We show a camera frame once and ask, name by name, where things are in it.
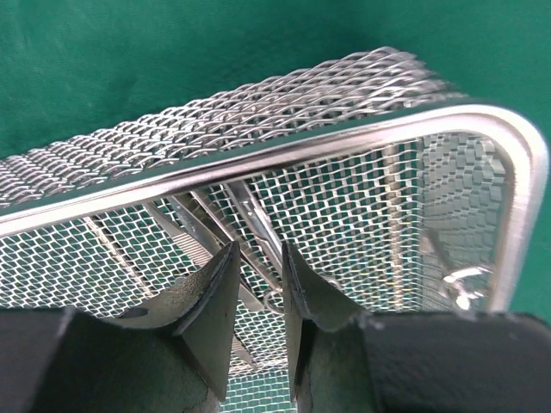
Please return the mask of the steel mesh instrument tray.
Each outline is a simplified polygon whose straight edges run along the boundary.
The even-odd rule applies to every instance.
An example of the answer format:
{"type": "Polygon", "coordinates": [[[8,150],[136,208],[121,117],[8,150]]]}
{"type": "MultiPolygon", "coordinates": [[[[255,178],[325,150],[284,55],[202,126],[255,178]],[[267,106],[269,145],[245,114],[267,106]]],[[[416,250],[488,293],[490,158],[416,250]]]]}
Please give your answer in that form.
{"type": "MultiPolygon", "coordinates": [[[[329,60],[1,161],[1,306],[114,317],[199,266],[146,211],[204,190],[274,268],[221,184],[375,312],[504,311],[548,178],[542,133],[408,52],[329,60]]],[[[224,412],[292,412],[284,316],[245,260],[224,412]]]]}

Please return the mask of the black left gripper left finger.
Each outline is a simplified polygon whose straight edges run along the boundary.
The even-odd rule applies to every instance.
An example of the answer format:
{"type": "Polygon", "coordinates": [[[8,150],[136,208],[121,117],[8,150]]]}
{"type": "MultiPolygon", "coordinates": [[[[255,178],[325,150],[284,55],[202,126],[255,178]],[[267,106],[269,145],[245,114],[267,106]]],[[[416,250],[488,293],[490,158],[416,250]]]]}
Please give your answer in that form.
{"type": "Polygon", "coordinates": [[[4,412],[216,412],[226,397],[240,250],[118,317],[1,312],[4,412]]]}

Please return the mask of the green surgical drape cloth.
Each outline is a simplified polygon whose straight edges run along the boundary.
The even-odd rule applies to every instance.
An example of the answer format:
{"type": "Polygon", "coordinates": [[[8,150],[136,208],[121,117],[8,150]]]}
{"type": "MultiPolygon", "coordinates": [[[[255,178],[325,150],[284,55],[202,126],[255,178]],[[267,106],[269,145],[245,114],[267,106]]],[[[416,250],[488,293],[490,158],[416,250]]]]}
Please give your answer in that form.
{"type": "Polygon", "coordinates": [[[1,161],[357,52],[408,52],[457,92],[504,83],[517,1],[4,1],[1,161]]]}

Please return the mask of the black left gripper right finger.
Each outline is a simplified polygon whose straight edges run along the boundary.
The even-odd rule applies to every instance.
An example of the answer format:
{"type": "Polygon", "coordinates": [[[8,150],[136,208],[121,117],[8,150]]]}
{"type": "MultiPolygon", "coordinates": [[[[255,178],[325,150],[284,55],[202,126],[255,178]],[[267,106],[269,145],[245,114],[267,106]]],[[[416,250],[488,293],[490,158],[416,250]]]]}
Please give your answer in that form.
{"type": "Polygon", "coordinates": [[[550,328],[522,313],[379,312],[282,247],[290,396],[300,412],[547,412],[550,328]]]}

